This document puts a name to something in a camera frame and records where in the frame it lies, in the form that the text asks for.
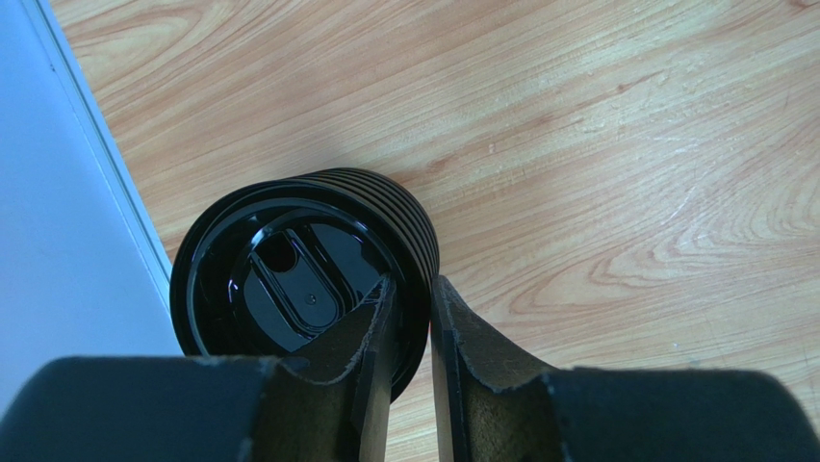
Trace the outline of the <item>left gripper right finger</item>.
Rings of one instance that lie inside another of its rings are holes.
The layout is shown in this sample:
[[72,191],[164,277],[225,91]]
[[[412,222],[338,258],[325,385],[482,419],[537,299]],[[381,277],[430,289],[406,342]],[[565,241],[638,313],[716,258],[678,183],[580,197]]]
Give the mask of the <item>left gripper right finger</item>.
[[432,291],[444,461],[815,461],[819,439],[773,376],[739,370],[558,369]]

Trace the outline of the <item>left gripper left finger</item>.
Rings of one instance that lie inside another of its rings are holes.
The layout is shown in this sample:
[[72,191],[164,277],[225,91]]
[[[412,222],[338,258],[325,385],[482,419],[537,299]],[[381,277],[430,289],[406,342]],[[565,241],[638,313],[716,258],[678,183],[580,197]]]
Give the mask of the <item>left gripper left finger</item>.
[[67,357],[1,422],[5,461],[381,461],[397,288],[284,356]]

